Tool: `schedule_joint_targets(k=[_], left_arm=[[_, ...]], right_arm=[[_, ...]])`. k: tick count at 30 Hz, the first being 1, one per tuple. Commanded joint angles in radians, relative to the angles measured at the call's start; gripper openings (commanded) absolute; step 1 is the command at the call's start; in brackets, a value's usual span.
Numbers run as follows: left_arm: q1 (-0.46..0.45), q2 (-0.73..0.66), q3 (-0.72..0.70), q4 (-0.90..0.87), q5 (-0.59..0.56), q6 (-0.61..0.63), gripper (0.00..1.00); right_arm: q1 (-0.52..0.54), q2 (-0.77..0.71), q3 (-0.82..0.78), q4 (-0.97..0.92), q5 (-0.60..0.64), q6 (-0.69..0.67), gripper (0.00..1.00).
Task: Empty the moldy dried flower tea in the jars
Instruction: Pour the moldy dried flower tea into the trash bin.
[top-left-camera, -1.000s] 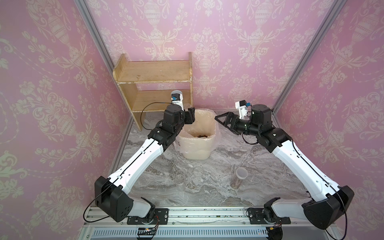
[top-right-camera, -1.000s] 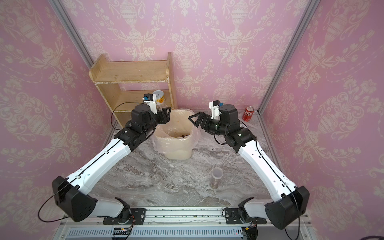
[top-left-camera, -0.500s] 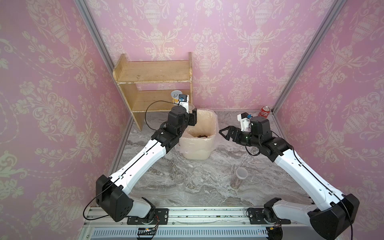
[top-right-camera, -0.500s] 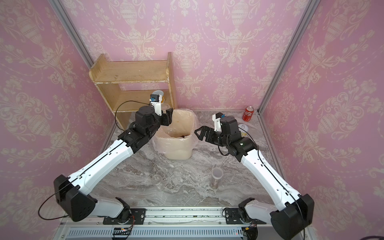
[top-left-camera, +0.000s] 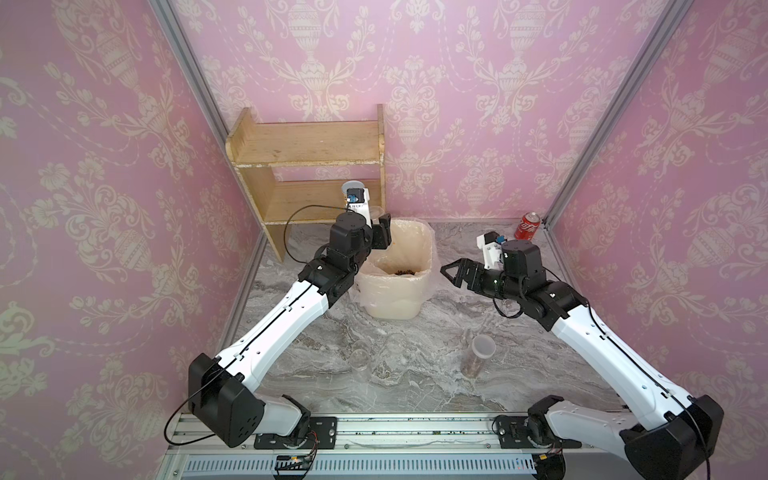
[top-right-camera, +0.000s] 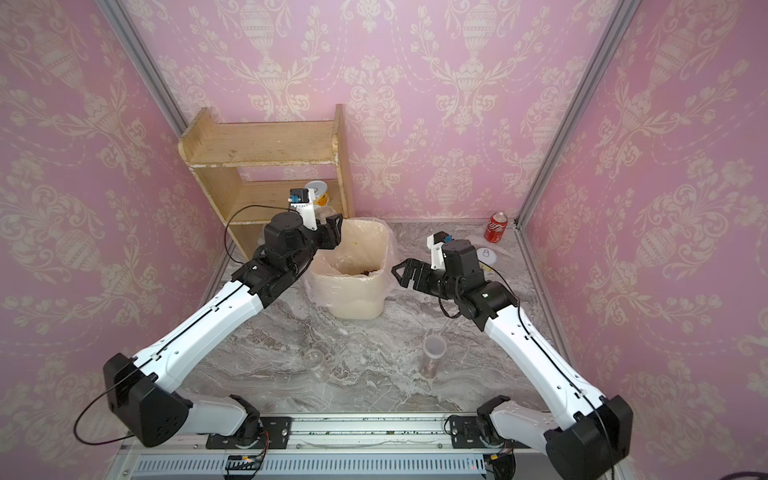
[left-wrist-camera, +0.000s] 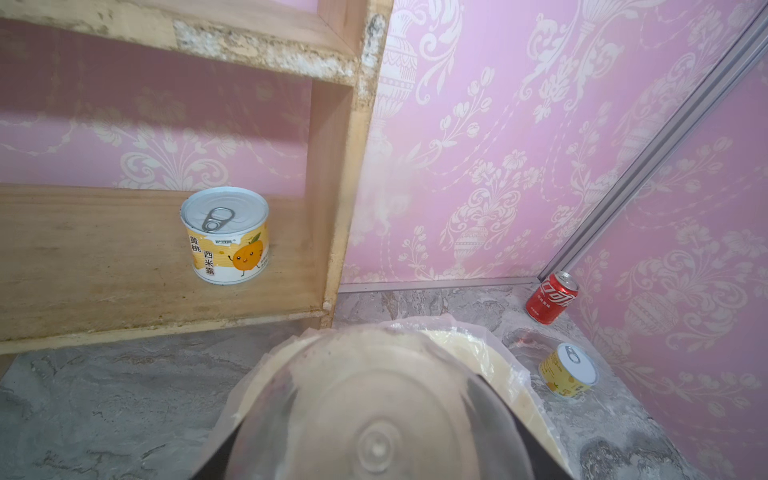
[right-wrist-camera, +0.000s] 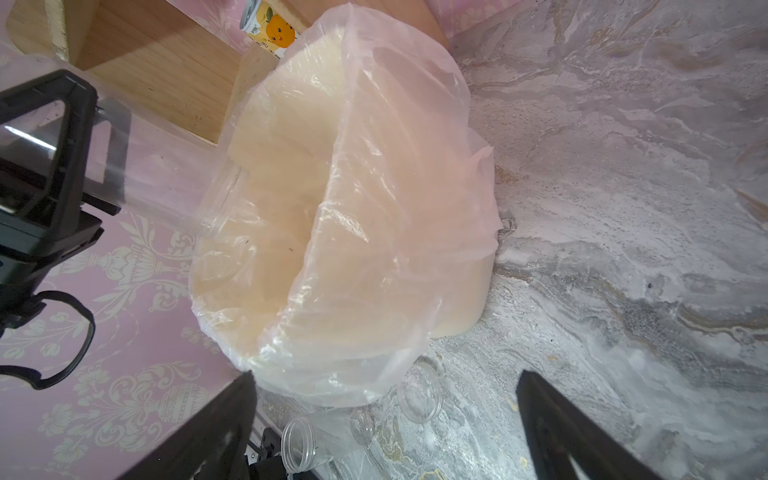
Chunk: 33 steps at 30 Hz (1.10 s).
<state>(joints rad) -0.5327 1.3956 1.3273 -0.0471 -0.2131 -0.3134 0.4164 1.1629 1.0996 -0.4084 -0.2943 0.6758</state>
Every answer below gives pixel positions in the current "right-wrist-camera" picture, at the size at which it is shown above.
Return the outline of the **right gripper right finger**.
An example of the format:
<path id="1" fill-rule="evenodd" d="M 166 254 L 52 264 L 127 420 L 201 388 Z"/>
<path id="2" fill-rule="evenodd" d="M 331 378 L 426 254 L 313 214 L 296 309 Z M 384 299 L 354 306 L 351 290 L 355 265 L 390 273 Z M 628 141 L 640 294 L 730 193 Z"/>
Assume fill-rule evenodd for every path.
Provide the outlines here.
<path id="1" fill-rule="evenodd" d="M 526 441 L 539 479 L 659 477 L 611 438 L 539 373 L 524 370 L 516 395 Z"/>

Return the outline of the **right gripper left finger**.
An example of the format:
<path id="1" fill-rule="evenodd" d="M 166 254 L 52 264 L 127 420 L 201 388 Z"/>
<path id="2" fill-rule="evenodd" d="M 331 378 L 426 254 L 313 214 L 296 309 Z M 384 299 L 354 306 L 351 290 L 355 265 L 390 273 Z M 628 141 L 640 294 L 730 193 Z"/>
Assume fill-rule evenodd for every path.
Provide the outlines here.
<path id="1" fill-rule="evenodd" d="M 247 479 L 245 458 L 257 403 L 251 373 L 243 373 L 123 479 Z"/>

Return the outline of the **clear jar flower tea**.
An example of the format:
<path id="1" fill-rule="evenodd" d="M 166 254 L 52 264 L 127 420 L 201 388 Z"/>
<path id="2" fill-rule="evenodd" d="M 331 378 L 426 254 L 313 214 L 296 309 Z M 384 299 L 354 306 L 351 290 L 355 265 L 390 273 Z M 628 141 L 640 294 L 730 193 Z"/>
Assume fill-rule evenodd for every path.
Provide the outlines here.
<path id="1" fill-rule="evenodd" d="M 331 408 L 291 419 L 283 429 L 281 458 L 287 474 L 299 474 L 365 450 L 376 420 L 367 407 Z"/>

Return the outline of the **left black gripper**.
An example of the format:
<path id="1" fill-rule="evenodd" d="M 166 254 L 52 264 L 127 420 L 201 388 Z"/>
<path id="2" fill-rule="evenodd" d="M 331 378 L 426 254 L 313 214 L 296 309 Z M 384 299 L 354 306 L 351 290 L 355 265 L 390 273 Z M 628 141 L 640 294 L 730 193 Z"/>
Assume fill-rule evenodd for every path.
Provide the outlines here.
<path id="1" fill-rule="evenodd" d="M 1 94 L 1 330 L 45 308 L 50 271 L 93 246 L 125 203 L 132 113 L 57 70 Z"/>

